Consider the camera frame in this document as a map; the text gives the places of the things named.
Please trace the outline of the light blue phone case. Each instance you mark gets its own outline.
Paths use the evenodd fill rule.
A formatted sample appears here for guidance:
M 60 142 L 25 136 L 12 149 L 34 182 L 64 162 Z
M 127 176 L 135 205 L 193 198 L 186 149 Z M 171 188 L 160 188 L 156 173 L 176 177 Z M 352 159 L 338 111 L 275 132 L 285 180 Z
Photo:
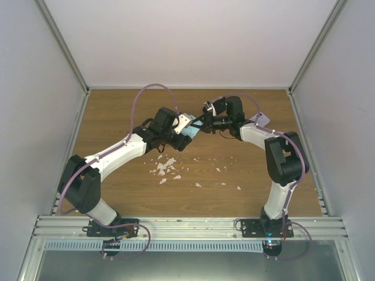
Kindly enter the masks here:
M 202 121 L 197 120 L 197 121 L 194 121 L 193 124 L 197 125 L 197 126 L 202 126 L 203 123 L 202 123 Z M 199 128 L 196 128 L 196 127 L 190 125 L 187 128 L 183 128 L 180 134 L 183 135 L 183 136 L 188 136 L 191 139 L 193 139 L 199 131 L 200 131 Z

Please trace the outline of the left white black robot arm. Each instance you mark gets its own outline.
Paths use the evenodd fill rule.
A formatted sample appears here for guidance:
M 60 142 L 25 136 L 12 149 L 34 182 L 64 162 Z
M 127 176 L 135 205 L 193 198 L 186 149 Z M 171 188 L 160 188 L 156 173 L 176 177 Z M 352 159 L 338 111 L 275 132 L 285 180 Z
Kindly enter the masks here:
M 184 150 L 192 141 L 188 127 L 193 120 L 191 115 L 163 107 L 154 118 L 135 127 L 109 148 L 91 156 L 72 156 L 59 182 L 61 200 L 67 200 L 74 210 L 96 220 L 107 236 L 117 235 L 121 216 L 102 199 L 101 183 L 124 164 L 154 149 L 163 152 L 165 145 L 169 145 Z

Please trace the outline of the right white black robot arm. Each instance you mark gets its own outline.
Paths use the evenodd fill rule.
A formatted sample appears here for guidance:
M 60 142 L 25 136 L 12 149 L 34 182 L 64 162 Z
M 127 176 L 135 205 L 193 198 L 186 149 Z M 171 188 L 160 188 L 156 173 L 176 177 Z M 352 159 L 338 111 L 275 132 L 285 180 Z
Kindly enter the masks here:
M 264 236 L 273 237 L 285 227 L 291 197 L 309 171 L 309 163 L 296 132 L 267 129 L 260 124 L 260 118 L 261 112 L 257 112 L 255 117 L 247 119 L 241 98 L 227 95 L 205 102 L 202 115 L 192 118 L 183 132 L 193 137 L 198 131 L 228 130 L 232 137 L 264 150 L 272 183 L 261 210 L 259 228 Z

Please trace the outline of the lilac phone case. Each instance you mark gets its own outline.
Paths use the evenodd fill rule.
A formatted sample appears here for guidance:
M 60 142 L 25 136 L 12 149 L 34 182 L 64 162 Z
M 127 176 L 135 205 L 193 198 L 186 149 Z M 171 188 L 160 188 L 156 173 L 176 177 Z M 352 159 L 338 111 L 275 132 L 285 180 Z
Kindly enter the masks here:
M 258 126 L 262 126 L 262 127 L 265 127 L 267 126 L 269 123 L 270 123 L 270 119 L 269 117 L 267 117 L 265 114 L 263 114 L 262 112 L 257 115 L 255 114 L 254 116 L 252 116 L 250 119 L 250 121 L 253 121 L 254 123 L 256 123 Z

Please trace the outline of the white debris pieces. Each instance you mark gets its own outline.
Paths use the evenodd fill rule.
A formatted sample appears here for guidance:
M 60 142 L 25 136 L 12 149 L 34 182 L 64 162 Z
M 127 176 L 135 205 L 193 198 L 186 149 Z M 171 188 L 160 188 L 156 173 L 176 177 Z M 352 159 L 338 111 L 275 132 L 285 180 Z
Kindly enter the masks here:
M 152 152 L 143 164 L 159 185 L 208 190 L 243 190 L 241 152 L 225 146 L 190 146 L 183 152 L 168 147 L 163 154 Z

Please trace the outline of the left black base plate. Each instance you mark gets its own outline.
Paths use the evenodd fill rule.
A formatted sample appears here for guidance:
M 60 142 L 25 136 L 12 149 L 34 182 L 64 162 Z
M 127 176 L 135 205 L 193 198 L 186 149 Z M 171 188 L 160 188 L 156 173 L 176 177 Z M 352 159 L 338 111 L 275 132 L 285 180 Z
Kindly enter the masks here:
M 88 226 L 82 228 L 88 237 L 103 238 L 133 238 L 138 235 L 139 219 L 116 218 L 110 225 L 102 226 L 95 221 L 89 221 Z

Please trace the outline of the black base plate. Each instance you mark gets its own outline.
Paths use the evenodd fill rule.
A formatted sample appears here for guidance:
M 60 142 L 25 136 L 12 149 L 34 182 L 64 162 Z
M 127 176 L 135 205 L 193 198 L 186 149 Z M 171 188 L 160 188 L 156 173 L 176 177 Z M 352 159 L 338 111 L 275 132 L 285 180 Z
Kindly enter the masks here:
M 243 238 L 292 238 L 293 228 L 285 225 L 282 219 L 238 218 L 234 222 L 235 230 L 241 232 Z
M 88 226 L 82 228 L 88 237 L 103 238 L 133 238 L 138 235 L 139 219 L 116 218 L 110 225 L 102 226 L 95 221 L 89 221 Z

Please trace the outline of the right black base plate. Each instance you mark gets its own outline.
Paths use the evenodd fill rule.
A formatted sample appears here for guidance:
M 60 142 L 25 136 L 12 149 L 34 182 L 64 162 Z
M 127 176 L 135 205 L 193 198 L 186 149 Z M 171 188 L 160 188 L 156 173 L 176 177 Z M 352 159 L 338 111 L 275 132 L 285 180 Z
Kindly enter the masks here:
M 241 232 L 243 238 L 292 238 L 293 228 L 285 225 L 282 219 L 238 218 L 234 222 L 235 230 Z

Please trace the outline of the aluminium front rail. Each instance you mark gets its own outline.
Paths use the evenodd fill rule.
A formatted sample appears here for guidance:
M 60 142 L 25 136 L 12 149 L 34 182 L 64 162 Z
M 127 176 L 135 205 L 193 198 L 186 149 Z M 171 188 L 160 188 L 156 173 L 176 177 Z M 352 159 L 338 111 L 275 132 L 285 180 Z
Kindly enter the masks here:
M 154 240 L 239 240 L 242 239 L 239 225 L 234 217 L 140 217 Z M 305 239 L 302 225 L 314 240 L 347 239 L 348 235 L 341 218 L 295 217 L 291 221 L 293 239 Z M 91 219 L 77 216 L 40 216 L 36 220 L 32 237 L 51 239 L 86 239 L 82 231 Z

